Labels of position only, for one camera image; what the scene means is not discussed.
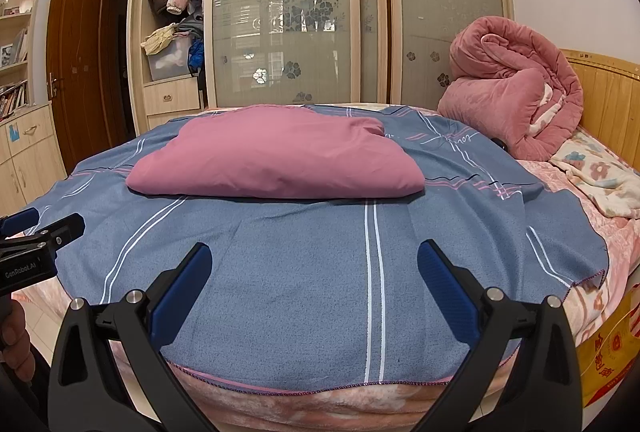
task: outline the blue blanket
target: blue blanket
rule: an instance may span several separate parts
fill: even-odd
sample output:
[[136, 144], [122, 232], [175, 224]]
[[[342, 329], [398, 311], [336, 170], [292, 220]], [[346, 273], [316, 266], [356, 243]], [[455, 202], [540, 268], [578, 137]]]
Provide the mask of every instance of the blue blanket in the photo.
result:
[[274, 394], [426, 383], [457, 370], [467, 346], [453, 337], [417, 269], [427, 238], [482, 285], [516, 300], [563, 298], [573, 283], [606, 272], [605, 243], [578, 199], [550, 192], [466, 125], [406, 107], [310, 108], [381, 120], [424, 172], [425, 192], [271, 202], [130, 191], [132, 166], [189, 119], [172, 120], [84, 160], [32, 204], [38, 228], [73, 212], [84, 217], [84, 236], [58, 258], [68, 294], [119, 300], [202, 241], [212, 275], [162, 354], [220, 386]]

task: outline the metal screw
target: metal screw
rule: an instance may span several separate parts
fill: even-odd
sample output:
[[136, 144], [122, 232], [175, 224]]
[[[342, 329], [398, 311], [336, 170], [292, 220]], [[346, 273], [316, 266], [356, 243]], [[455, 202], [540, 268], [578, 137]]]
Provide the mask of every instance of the metal screw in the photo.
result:
[[499, 302], [504, 298], [504, 293], [500, 288], [497, 288], [497, 287], [489, 288], [486, 291], [486, 295], [487, 297], [489, 297], [489, 300], [493, 300], [494, 302]]
[[73, 311], [78, 311], [82, 306], [84, 306], [84, 299], [83, 298], [74, 298], [71, 301], [71, 309]]
[[555, 307], [555, 308], [558, 308], [562, 305], [562, 301], [558, 297], [556, 297], [556, 295], [551, 295], [547, 297], [546, 303], [549, 304], [549, 306]]
[[129, 291], [127, 293], [127, 302], [129, 302], [130, 304], [137, 304], [142, 300], [143, 295], [144, 294], [139, 289], [134, 289], [132, 291]]

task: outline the brown door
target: brown door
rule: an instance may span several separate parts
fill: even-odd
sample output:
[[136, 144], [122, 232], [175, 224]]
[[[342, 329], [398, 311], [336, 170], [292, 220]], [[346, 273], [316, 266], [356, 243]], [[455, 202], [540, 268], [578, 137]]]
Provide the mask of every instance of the brown door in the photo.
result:
[[112, 0], [51, 0], [47, 25], [49, 99], [67, 173], [125, 141], [113, 62]]

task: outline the finger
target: finger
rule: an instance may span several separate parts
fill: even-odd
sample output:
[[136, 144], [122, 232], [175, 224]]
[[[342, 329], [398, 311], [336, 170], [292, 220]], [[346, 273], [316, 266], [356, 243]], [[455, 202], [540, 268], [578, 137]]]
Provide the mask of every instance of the finger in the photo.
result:
[[26, 331], [26, 320], [22, 304], [11, 301], [11, 314], [2, 322], [2, 338], [8, 346], [14, 345]]
[[2, 352], [2, 355], [4, 356], [6, 364], [15, 370], [28, 358], [30, 351], [31, 337], [29, 333], [25, 331], [14, 345], [7, 347]]
[[22, 365], [15, 369], [14, 372], [15, 375], [23, 382], [31, 382], [31, 379], [36, 372], [36, 360], [33, 358], [31, 351], [29, 352], [27, 359], [22, 362]]

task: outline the yellow shopping bag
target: yellow shopping bag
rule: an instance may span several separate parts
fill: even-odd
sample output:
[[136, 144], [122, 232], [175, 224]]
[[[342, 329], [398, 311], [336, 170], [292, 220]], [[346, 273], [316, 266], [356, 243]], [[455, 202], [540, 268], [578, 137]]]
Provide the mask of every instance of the yellow shopping bag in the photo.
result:
[[636, 284], [596, 334], [576, 349], [584, 407], [622, 381], [640, 351], [639, 286]]

